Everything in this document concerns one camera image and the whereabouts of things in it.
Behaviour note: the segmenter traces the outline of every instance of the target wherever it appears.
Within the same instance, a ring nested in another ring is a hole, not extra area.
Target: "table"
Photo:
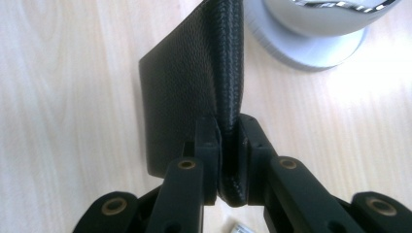
[[[139,59],[200,0],[0,3],[0,232],[70,232],[98,197],[142,196]],[[344,64],[305,73],[245,30],[242,113],[334,195],[375,190],[412,209],[412,2]],[[204,232],[267,232],[262,207],[205,208]]]

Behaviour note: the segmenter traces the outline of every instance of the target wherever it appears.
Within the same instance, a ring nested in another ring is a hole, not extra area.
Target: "silver base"
[[[263,0],[245,0],[245,20],[260,44],[285,64],[322,71],[341,64],[361,45],[366,30],[344,36],[310,38],[290,31],[266,10]]]

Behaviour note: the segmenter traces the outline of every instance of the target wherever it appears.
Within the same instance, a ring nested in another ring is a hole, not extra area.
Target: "wood grain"
[[[0,2],[0,232],[70,232],[98,197],[143,195],[138,61],[199,0]],[[344,64],[303,73],[245,35],[242,112],[334,195],[375,190],[412,209],[412,2]],[[262,207],[205,209],[205,232],[266,232]]]

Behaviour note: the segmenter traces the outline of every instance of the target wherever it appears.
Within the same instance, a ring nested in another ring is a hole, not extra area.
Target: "white saucer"
[[[260,44],[285,64],[322,71],[341,64],[361,45],[366,30],[344,36],[310,38],[290,31],[266,10],[263,0],[244,0],[245,21]]]

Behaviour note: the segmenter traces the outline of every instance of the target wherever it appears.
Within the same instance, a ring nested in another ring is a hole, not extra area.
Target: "wooden table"
[[[139,59],[200,0],[0,3],[0,232],[70,232],[98,197],[146,172]],[[344,64],[304,73],[245,31],[242,112],[334,195],[375,190],[412,209],[412,10],[402,1]],[[205,208],[205,232],[262,207]]]

